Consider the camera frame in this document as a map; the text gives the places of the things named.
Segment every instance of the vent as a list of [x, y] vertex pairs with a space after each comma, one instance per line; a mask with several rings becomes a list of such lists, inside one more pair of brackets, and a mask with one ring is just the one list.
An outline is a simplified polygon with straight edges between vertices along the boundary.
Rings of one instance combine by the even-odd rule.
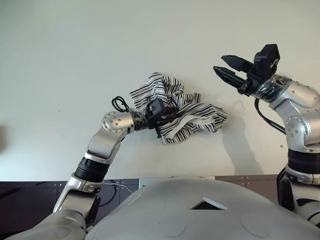
[[211, 199], [206, 197], [199, 203], [197, 203], [191, 210], [227, 210], [227, 208]]

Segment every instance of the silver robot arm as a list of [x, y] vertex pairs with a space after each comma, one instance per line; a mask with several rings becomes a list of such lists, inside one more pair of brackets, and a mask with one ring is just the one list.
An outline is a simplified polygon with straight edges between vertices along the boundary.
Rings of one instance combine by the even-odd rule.
[[92, 137], [76, 171], [65, 185], [53, 212], [72, 210], [86, 219], [93, 206], [99, 206], [96, 194], [103, 186], [109, 166], [115, 159], [121, 141], [134, 131], [130, 112], [109, 112], [100, 130]]
[[240, 94], [269, 103], [284, 122], [284, 127], [265, 119], [286, 134], [288, 162], [277, 178], [279, 204], [313, 224], [320, 226], [320, 95], [306, 85], [277, 75], [280, 54], [276, 44], [266, 45], [254, 57], [254, 63], [226, 55], [222, 59], [233, 69], [247, 73], [247, 79], [225, 67], [213, 69], [222, 80]]
[[78, 168], [65, 185], [53, 213], [27, 231], [8, 240], [83, 240], [86, 228], [95, 219], [100, 204], [97, 193], [113, 162], [121, 141], [145, 121], [140, 112], [109, 112], [100, 130], [92, 137]]

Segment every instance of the black band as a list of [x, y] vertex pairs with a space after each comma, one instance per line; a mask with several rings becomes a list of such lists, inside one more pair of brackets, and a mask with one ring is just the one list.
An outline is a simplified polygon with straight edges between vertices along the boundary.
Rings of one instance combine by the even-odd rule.
[[320, 174], [320, 153], [306, 153], [289, 149], [289, 168], [304, 174]]
[[74, 175], [77, 178], [100, 183], [104, 180], [110, 165], [103, 164], [97, 161], [92, 161], [85, 157], [80, 161]]

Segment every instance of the black and white striped fabric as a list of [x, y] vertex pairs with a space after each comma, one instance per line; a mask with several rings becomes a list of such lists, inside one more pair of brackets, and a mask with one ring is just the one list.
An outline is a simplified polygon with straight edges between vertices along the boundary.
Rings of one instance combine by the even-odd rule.
[[215, 133], [228, 117], [221, 108], [200, 103], [199, 93], [184, 93], [184, 86], [176, 78], [158, 72], [130, 96], [135, 108], [141, 111], [155, 98], [161, 99], [166, 107], [179, 109], [181, 117], [159, 127], [163, 144], [179, 143], [198, 130]]

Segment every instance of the black cable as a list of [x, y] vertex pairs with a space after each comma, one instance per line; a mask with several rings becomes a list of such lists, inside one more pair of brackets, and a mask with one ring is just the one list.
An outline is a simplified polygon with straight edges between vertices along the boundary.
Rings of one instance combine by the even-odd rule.
[[[39, 183], [36, 184], [36, 186], [39, 186], [40, 184], [44, 184], [44, 183], [47, 183], [47, 181], [39, 182]], [[0, 199], [4, 199], [5, 197], [8, 197], [8, 196], [20, 191], [20, 190], [21, 190], [20, 187], [15, 187], [15, 188], [10, 189], [10, 190], [8, 190], [6, 192], [3, 192], [3, 193], [0, 194]]]
[[279, 172], [278, 176], [276, 176], [276, 189], [279, 188], [280, 180], [283, 178], [285, 172], [286, 172], [286, 167], [284, 167], [284, 168]]
[[311, 216], [308, 217], [307, 221], [310, 221], [315, 215], [320, 214], [320, 211], [315, 212]]
[[36, 186], [39, 186], [39, 185], [41, 185], [41, 184], [45, 184], [45, 183], [47, 183], [47, 182], [48, 182], [48, 181], [39, 182], [39, 183], [36, 184]]
[[129, 112], [129, 106], [126, 103], [126, 101], [121, 96], [116, 96], [111, 100], [112, 106], [115, 108], [115, 110], [123, 113], [123, 112]]
[[286, 130], [283, 126], [280, 126], [279, 124], [275, 123], [274, 121], [270, 120], [269, 118], [265, 117], [260, 109], [259, 109], [259, 98], [256, 98], [254, 100], [254, 107], [256, 109], [256, 111], [258, 112], [258, 114], [260, 115], [260, 117], [263, 118], [263, 120], [266, 121], [267, 124], [269, 124], [271, 127], [277, 129], [279, 132], [283, 133], [284, 135], [286, 135]]
[[113, 196], [110, 198], [110, 200], [109, 200], [109, 201], [107, 201], [107, 202], [106, 202], [106, 203], [104, 203], [104, 204], [99, 205], [99, 208], [100, 208], [100, 207], [104, 207], [105, 205], [108, 205], [108, 204], [109, 204], [109, 203], [111, 203], [111, 202], [112, 202], [112, 200], [113, 200], [113, 199], [115, 199], [115, 197], [116, 197], [116, 194], [117, 194], [117, 187], [116, 187], [115, 182], [114, 182], [113, 180], [110, 180], [110, 182], [111, 182], [111, 183], [113, 183], [113, 187], [114, 187], [114, 194], [113, 194]]

